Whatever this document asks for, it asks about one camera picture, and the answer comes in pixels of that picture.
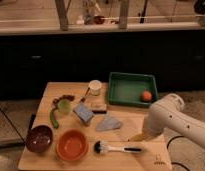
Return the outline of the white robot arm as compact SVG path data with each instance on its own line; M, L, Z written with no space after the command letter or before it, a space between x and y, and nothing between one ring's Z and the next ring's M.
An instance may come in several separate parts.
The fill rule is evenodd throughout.
M152 103L144 119L142 133L148 139L160 136L170 128L205 149L205 122L182 112L185 103L177 94L168 94Z

